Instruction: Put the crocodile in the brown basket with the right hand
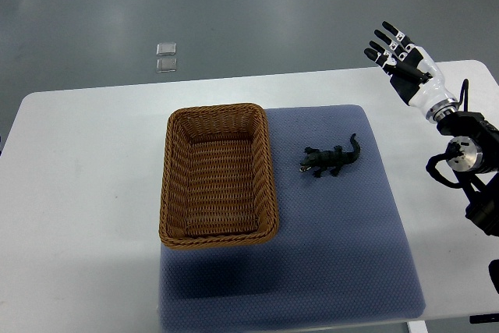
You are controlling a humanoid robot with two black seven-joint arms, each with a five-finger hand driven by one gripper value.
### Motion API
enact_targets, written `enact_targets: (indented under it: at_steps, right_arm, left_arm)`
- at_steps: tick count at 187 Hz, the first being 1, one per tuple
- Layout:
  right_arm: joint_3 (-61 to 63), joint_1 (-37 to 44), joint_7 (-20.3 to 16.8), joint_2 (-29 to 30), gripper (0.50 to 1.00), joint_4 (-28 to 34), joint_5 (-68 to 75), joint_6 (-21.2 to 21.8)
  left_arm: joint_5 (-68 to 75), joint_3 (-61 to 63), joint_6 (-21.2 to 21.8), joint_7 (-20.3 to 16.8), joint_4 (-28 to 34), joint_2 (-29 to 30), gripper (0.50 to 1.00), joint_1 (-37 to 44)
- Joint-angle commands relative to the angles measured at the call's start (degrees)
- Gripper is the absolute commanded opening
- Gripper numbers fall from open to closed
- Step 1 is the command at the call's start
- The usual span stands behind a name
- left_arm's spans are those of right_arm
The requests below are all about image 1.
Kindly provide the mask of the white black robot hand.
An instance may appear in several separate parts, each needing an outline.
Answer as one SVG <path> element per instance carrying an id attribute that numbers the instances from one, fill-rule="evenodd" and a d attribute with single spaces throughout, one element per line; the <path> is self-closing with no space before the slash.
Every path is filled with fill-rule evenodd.
<path id="1" fill-rule="evenodd" d="M 433 124 L 456 112 L 458 99 L 445 87 L 444 75 L 427 51 L 389 22 L 382 27 L 374 31 L 377 39 L 364 54 L 390 77 L 402 101 Z"/>

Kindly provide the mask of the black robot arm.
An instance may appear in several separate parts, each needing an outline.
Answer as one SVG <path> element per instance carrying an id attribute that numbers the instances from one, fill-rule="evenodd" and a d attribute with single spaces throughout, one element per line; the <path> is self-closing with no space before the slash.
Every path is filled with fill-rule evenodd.
<path id="1" fill-rule="evenodd" d="M 459 108 L 437 115 L 437 130 L 451 136 L 444 153 L 426 164 L 430 176 L 469 200 L 465 217 L 488 236 L 498 236 L 498 175 L 484 183 L 480 174 L 498 172 L 498 129 L 479 112 L 468 109 L 469 81 L 463 80 Z"/>

